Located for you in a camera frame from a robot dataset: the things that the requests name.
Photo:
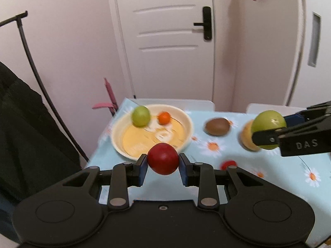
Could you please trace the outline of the white panel door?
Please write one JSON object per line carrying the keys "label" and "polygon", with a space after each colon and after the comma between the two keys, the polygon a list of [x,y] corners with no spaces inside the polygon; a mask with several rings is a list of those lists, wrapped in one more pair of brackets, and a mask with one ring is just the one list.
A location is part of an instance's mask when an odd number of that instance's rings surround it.
{"label": "white panel door", "polygon": [[[211,100],[213,0],[115,0],[126,65],[138,99]],[[212,39],[204,40],[203,7]]]}

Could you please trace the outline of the red plum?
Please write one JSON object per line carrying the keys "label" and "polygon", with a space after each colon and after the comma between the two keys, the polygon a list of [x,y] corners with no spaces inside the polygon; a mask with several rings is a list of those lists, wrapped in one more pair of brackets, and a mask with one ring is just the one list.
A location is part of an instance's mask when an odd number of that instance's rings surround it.
{"label": "red plum", "polygon": [[176,150],[167,143],[158,143],[147,153],[150,168],[160,175],[170,175],[179,165],[179,156]]}

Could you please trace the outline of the white chair back right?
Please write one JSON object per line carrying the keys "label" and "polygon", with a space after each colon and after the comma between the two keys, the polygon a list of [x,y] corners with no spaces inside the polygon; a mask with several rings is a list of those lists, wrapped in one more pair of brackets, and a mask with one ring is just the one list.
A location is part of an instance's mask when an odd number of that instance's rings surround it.
{"label": "white chair back right", "polygon": [[280,113],[282,116],[292,115],[299,111],[305,110],[305,108],[283,105],[270,105],[270,104],[257,104],[250,103],[246,108],[247,114],[260,114],[263,111],[272,110]]}

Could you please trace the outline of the small orange tangerine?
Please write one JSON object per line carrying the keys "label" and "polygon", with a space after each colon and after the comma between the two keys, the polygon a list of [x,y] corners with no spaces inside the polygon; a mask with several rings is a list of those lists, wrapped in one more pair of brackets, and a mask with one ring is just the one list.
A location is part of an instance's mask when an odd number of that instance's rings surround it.
{"label": "small orange tangerine", "polygon": [[158,123],[160,125],[167,125],[171,121],[170,113],[167,111],[163,111],[158,115]]}

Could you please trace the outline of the yellow pear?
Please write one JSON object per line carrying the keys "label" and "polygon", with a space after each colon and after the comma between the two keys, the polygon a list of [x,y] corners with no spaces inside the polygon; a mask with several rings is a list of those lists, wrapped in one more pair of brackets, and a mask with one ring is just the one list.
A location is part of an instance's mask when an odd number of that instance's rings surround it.
{"label": "yellow pear", "polygon": [[261,148],[255,145],[252,141],[252,132],[251,132],[252,123],[253,120],[251,119],[244,125],[240,133],[240,140],[245,148],[247,148],[250,151],[257,152],[260,151]]}

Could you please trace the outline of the brown kiwi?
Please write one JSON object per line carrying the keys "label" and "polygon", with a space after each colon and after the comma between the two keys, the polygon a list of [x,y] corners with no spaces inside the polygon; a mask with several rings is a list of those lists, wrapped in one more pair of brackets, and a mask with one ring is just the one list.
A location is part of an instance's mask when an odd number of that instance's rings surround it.
{"label": "brown kiwi", "polygon": [[211,136],[225,136],[230,129],[231,125],[225,118],[210,119],[204,126],[204,131]]}

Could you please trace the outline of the green apple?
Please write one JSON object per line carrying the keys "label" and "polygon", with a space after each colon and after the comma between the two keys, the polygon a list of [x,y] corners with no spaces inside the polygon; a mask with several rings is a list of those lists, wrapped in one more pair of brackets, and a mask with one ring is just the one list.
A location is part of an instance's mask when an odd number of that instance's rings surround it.
{"label": "green apple", "polygon": [[261,132],[263,130],[276,130],[280,128],[287,128],[287,123],[285,118],[274,110],[267,110],[260,113],[252,122],[251,133],[252,133],[252,142],[265,150],[272,150],[278,147],[276,144],[262,145],[259,141],[256,143],[256,137],[253,137],[253,134],[256,132]]}
{"label": "green apple", "polygon": [[131,114],[132,123],[136,127],[147,126],[150,119],[150,111],[145,106],[137,106]]}

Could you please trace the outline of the white wardrobe door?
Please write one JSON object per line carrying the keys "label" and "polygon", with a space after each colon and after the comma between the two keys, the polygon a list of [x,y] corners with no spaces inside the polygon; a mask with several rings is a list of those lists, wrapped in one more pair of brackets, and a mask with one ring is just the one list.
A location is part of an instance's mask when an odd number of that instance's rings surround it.
{"label": "white wardrobe door", "polygon": [[298,0],[295,60],[286,106],[330,100],[330,0]]}

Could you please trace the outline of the cream yellow fruit bowl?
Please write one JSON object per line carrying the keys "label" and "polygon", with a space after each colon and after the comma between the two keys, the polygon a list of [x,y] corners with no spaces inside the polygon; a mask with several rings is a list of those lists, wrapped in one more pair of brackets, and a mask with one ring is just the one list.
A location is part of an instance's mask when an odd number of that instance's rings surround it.
{"label": "cream yellow fruit bowl", "polygon": [[[164,105],[146,105],[151,114],[147,126],[136,127],[131,120],[132,111],[125,113],[113,123],[110,139],[114,149],[127,159],[136,161],[157,143],[170,144],[177,152],[183,151],[191,142],[194,124],[189,115],[180,108]],[[167,125],[158,123],[158,115],[167,111],[171,121]]]}

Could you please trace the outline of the small red tomato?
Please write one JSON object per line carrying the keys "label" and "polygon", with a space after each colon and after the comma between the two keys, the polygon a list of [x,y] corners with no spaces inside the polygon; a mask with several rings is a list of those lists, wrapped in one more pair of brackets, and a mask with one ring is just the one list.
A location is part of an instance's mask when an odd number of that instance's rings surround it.
{"label": "small red tomato", "polygon": [[226,160],[223,161],[220,165],[220,169],[221,170],[227,170],[228,167],[233,166],[233,167],[237,167],[237,163],[234,160]]}

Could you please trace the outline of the black stand pole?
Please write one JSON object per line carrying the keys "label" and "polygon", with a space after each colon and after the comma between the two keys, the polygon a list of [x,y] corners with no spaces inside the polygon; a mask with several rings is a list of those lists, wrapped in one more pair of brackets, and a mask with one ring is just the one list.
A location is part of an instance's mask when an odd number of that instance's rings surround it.
{"label": "black stand pole", "polygon": [[21,42],[26,54],[26,57],[28,59],[29,65],[31,67],[32,73],[38,83],[39,88],[41,89],[42,94],[44,95],[48,105],[50,106],[51,111],[53,112],[55,118],[57,119],[57,121],[59,122],[59,125],[62,127],[62,129],[64,130],[65,134],[67,135],[67,137],[69,138],[69,140],[71,141],[71,143],[74,145],[75,149],[77,149],[78,153],[81,155],[81,157],[86,161],[89,162],[89,158],[87,157],[87,155],[85,154],[85,152],[83,151],[83,149],[80,147],[80,145],[77,143],[77,141],[75,140],[75,138],[73,137],[73,135],[71,134],[70,130],[67,128],[67,126],[65,125],[64,121],[62,120],[61,116],[59,115],[57,109],[55,108],[43,82],[42,79],[38,73],[38,70],[35,66],[34,60],[32,58],[26,37],[25,37],[25,33],[24,33],[24,29],[23,29],[23,24],[22,24],[22,19],[26,18],[28,16],[28,11],[25,11],[23,13],[20,13],[18,15],[15,15],[14,17],[11,17],[9,19],[6,19],[4,21],[1,21],[1,27],[5,26],[9,23],[15,22],[17,24],[17,28],[20,34],[20,38],[21,38]]}

